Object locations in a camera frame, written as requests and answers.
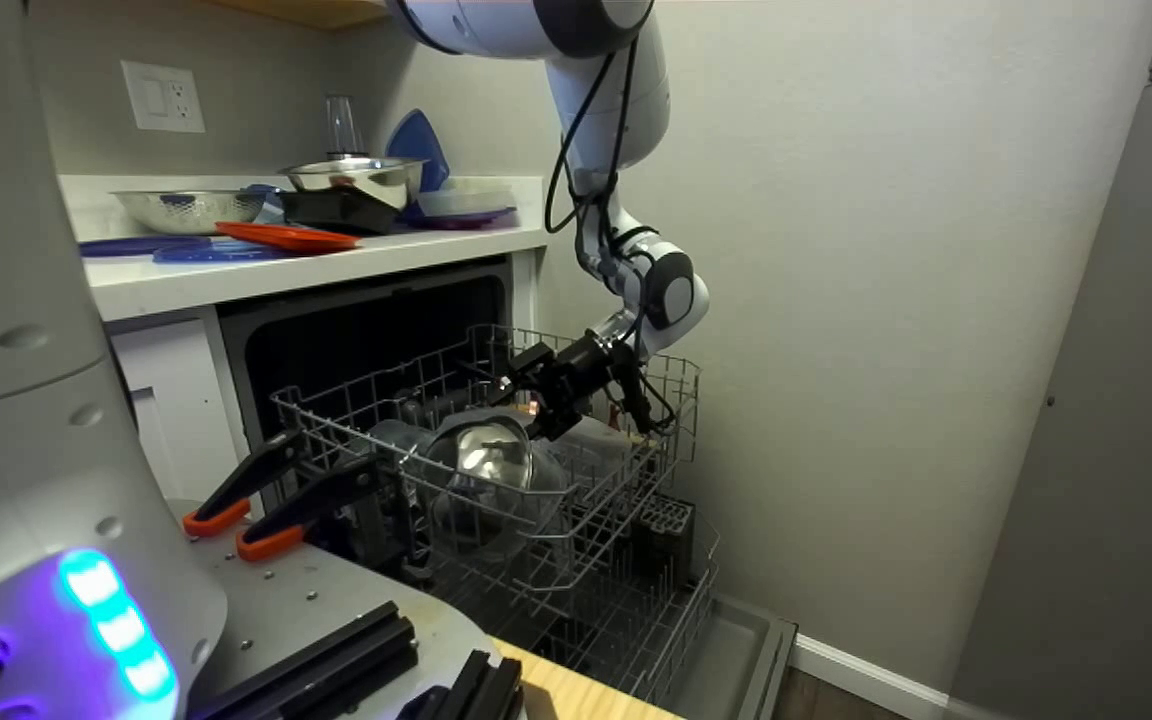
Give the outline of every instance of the floor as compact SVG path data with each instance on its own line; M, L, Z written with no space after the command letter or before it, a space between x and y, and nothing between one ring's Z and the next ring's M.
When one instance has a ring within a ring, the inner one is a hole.
M901 720L860 697L849 697L816 675L789 671L782 683L776 720Z

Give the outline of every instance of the wire rack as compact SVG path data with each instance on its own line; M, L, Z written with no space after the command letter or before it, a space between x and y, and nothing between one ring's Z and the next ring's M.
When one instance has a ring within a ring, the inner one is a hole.
M687 584L644 584L618 562L600 562L575 592L530 595L499 577L441 556L436 592L492 635L651 704L672 704L706 635L711 584L711 561Z
M562 440L530 440L548 466L545 484L510 486L458 470L444 419L499 400L510 358L566 335L467 328L452 347L326 389L272 394L286 426L304 437L309 470L345 456L385 450L420 486L432 537L461 562L481 562L526 592L569 592L618 543L644 499L697 450L701 373L655 354L644 376L678 419L651 437L623 426L612 394Z

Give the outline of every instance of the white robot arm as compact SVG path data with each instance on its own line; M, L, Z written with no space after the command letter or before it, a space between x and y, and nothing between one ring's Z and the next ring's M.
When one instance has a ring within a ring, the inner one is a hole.
M687 335L707 310L707 287L687 252L621 206L621 167L644 161L670 126L655 0L391 0L407 29L452 54L545 59L569 171L575 260L623 300L562 354L526 352L511 378L541 394L541 437L575 423L575 405L609 378L623 389L635 423L651 423L641 358Z

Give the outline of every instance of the white wall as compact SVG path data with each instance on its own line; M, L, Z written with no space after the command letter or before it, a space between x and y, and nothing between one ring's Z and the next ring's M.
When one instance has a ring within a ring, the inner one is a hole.
M277 171L321 156L336 36L209 0L41 0L31 52L62 171ZM137 132L122 59L198 70L206 135Z
M633 203L715 293L726 584L950 683L1152 52L1152 0L659 5L678 123ZM466 167L541 171L538 69L416 52ZM609 300L548 260L548 316Z

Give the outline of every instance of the blue led light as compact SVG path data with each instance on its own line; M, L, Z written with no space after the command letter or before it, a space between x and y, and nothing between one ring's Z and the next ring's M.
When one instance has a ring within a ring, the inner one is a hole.
M148 631L129 584L106 550L75 549L62 556L62 584L87 616L101 652L122 669L137 699L175 693L175 671L161 640Z

